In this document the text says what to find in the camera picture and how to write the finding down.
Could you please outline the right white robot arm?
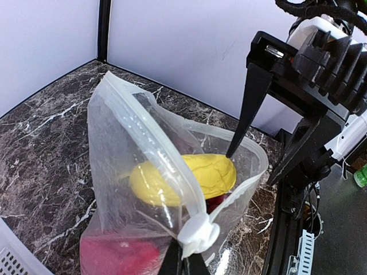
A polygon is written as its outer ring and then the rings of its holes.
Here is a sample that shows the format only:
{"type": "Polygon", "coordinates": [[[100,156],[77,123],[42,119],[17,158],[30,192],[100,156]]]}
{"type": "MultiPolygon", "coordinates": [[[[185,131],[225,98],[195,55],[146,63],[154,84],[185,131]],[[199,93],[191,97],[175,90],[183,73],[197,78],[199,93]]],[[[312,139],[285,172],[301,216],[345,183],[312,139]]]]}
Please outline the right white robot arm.
{"type": "Polygon", "coordinates": [[[288,106],[300,121],[268,184],[287,179],[298,190],[327,177],[366,134],[365,1],[277,1],[296,17],[288,39],[259,31],[247,56],[239,123],[227,157],[233,156],[266,96],[288,106]]]}

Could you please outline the clear zip top bag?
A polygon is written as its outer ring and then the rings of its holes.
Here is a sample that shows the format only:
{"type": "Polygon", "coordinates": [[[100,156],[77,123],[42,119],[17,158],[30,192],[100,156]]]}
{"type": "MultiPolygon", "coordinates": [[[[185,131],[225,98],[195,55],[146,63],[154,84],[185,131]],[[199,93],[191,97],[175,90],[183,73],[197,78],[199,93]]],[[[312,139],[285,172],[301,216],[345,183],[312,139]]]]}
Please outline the clear zip top bag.
{"type": "Polygon", "coordinates": [[[87,108],[97,209],[80,238],[82,274],[208,274],[268,168],[233,132],[188,120],[107,72],[87,108]]]}

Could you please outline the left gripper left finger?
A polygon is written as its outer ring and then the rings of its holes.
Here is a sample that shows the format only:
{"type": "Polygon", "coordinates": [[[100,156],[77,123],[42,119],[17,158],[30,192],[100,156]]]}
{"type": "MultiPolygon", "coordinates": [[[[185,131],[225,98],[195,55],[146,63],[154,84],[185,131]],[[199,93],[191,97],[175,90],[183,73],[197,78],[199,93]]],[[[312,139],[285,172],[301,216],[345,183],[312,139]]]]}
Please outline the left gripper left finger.
{"type": "Polygon", "coordinates": [[[158,275],[181,275],[183,271],[182,248],[172,240],[164,256],[158,275]]]}

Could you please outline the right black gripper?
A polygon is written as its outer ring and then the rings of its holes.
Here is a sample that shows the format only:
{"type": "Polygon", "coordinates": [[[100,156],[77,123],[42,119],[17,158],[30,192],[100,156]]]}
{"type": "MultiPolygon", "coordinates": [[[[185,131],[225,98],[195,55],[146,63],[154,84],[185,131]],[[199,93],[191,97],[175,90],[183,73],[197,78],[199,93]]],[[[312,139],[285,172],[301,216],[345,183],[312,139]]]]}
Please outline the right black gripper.
{"type": "Polygon", "coordinates": [[[335,159],[325,144],[342,132],[350,115],[366,111],[366,44],[315,17],[300,22],[286,42],[257,32],[246,66],[239,122],[226,157],[236,152],[271,95],[302,119],[267,183],[276,184],[311,153],[313,181],[326,177],[335,159]]]}

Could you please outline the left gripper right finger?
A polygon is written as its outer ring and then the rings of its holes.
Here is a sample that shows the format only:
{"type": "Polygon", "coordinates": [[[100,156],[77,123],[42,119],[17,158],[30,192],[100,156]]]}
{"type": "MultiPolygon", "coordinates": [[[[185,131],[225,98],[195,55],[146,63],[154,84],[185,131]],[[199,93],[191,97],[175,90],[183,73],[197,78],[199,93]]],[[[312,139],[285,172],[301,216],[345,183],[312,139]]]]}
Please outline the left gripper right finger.
{"type": "Polygon", "coordinates": [[[184,275],[210,275],[201,254],[192,254],[183,260],[184,275]]]}

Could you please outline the yellow bell pepper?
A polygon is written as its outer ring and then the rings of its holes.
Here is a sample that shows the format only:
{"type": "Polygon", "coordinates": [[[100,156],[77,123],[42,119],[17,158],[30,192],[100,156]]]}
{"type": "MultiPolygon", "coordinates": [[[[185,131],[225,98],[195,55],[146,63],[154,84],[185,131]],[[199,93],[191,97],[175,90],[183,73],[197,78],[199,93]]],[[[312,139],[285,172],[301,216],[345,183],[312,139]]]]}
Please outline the yellow bell pepper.
{"type": "Polygon", "coordinates": [[[234,163],[222,154],[182,155],[186,166],[157,168],[150,161],[135,166],[129,183],[133,193],[153,206],[197,205],[228,193],[236,183],[234,163]]]}

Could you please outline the red bell pepper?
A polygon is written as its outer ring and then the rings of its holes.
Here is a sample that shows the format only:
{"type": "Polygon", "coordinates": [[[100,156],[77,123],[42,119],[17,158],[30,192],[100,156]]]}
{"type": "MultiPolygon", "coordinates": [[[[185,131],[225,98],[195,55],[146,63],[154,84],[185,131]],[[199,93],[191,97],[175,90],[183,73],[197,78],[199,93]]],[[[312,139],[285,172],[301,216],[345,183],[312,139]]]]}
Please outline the red bell pepper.
{"type": "Polygon", "coordinates": [[[79,255],[81,274],[153,274],[160,252],[151,241],[105,235],[82,237],[79,255]]]}

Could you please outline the dark red grape bunch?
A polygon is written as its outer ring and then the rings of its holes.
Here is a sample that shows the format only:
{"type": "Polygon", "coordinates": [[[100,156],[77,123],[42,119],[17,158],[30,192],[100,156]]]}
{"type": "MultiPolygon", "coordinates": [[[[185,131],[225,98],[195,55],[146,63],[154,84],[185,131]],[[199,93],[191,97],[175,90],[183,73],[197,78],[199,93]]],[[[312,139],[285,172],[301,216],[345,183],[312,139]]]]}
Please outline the dark red grape bunch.
{"type": "Polygon", "coordinates": [[[234,196],[232,192],[228,192],[213,198],[208,198],[205,200],[206,212],[208,214],[212,213],[218,207],[222,210],[229,207],[234,202],[234,196]]]}

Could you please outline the white plastic basket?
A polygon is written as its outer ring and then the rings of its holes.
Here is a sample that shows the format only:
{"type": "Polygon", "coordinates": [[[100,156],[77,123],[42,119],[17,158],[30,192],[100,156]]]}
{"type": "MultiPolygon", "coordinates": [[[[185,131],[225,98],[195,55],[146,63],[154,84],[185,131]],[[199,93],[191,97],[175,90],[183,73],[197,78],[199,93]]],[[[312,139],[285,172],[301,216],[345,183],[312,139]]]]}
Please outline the white plastic basket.
{"type": "Polygon", "coordinates": [[[52,275],[1,219],[1,274],[52,275]]]}

